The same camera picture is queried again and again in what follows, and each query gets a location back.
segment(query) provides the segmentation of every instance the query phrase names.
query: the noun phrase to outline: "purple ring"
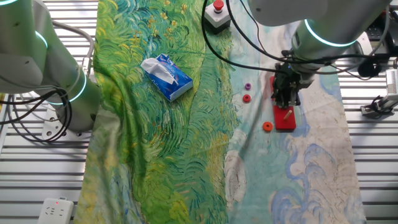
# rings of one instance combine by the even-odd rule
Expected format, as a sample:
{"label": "purple ring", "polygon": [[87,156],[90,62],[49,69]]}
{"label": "purple ring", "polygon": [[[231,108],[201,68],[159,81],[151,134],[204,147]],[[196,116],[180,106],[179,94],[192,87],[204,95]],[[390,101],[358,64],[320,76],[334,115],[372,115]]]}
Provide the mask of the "purple ring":
{"label": "purple ring", "polygon": [[250,83],[247,83],[247,84],[244,86],[244,88],[247,89],[247,90],[250,90],[251,84],[250,84]]}

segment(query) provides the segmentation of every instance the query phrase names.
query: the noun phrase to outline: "red button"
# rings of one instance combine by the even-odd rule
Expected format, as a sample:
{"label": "red button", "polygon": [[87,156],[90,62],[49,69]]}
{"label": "red button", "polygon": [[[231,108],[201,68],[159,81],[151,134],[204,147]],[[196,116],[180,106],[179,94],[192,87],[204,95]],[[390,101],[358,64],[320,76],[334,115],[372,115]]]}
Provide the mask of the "red button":
{"label": "red button", "polygon": [[220,11],[220,10],[222,10],[223,7],[224,7],[224,2],[223,2],[222,0],[216,0],[216,1],[213,3],[213,5],[214,5],[214,8],[215,8],[217,11]]}

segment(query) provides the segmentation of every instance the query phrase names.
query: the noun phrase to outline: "green grass pattern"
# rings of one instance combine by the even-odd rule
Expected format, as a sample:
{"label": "green grass pattern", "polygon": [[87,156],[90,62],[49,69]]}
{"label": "green grass pattern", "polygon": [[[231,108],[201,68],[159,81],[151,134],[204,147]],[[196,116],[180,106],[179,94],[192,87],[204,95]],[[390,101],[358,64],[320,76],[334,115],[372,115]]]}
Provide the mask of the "green grass pattern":
{"label": "green grass pattern", "polygon": [[[75,223],[227,223],[224,157],[238,119],[227,64],[201,36],[201,1],[100,0],[102,90]],[[209,35],[227,57],[228,30]],[[169,103],[140,68],[169,54],[193,88]]]}

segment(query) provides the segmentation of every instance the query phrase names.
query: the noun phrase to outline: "painted tablecloth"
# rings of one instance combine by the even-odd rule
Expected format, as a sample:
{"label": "painted tablecloth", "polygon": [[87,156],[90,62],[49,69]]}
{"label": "painted tablecloth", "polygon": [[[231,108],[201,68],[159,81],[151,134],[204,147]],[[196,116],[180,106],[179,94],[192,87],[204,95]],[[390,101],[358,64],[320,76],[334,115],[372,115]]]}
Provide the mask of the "painted tablecloth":
{"label": "painted tablecloth", "polygon": [[[202,4],[99,0],[102,100],[74,223],[364,223],[337,76],[300,92],[294,132],[264,132],[273,74],[218,60],[201,35]],[[240,2],[231,7],[257,43]],[[261,27],[262,43],[280,55],[296,26]],[[209,38],[234,62],[274,66],[233,26]],[[139,66],[161,53],[193,79],[173,103]]]}

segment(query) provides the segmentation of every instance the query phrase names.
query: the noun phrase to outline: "red block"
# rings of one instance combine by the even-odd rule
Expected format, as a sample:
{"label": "red block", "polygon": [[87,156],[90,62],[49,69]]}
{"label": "red block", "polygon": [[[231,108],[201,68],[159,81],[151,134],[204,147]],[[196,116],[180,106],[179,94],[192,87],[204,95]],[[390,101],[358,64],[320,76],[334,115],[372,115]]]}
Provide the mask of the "red block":
{"label": "red block", "polygon": [[[271,81],[271,89],[272,83],[274,82],[274,77],[270,77]],[[278,131],[293,131],[296,129],[296,119],[294,118],[294,109],[293,106],[288,107],[287,109],[281,109],[278,106],[274,107],[274,121],[275,121],[275,129]],[[290,116],[285,120],[285,116],[289,111],[292,111]]]}

